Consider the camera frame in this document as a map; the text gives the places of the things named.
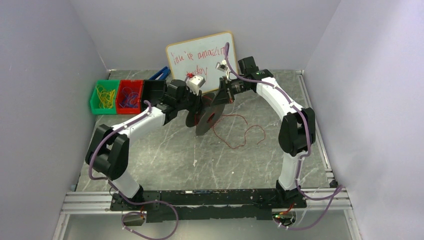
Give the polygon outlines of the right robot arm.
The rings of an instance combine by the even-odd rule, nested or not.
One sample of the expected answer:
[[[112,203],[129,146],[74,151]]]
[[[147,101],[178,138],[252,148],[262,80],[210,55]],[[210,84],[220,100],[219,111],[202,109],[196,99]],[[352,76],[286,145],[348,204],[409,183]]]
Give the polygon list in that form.
[[[226,59],[216,64],[216,69],[225,75],[219,79],[218,95],[212,104],[232,103],[236,94],[252,90],[272,107],[281,120],[278,143],[283,150],[281,174],[275,189],[282,200],[294,199],[301,194],[299,177],[302,162],[310,155],[316,140],[315,112],[294,101],[269,70],[259,69],[252,56],[239,60],[238,64],[241,75],[235,79],[230,78],[233,71]]]

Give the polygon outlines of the black perforated cable spool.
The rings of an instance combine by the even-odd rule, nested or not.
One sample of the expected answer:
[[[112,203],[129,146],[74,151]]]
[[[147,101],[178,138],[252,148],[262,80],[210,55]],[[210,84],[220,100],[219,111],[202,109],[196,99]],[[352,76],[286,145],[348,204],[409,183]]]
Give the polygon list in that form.
[[[199,113],[188,112],[185,125],[188,128],[195,127],[195,135],[205,135],[220,119],[225,105],[211,106],[211,101],[215,97],[213,92],[206,93],[202,96],[202,108]]]

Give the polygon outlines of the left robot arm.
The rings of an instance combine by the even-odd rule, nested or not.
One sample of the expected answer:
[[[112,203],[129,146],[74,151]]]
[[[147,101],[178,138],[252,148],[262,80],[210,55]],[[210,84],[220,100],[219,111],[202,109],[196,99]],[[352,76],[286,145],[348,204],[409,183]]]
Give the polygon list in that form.
[[[85,162],[88,176],[95,180],[93,171],[109,181],[130,203],[144,200],[144,189],[128,171],[129,148],[150,131],[160,128],[177,117],[183,110],[196,113],[201,106],[201,87],[205,83],[196,75],[185,80],[172,80],[156,105],[144,100],[147,109],[114,126],[99,125],[94,131]]]

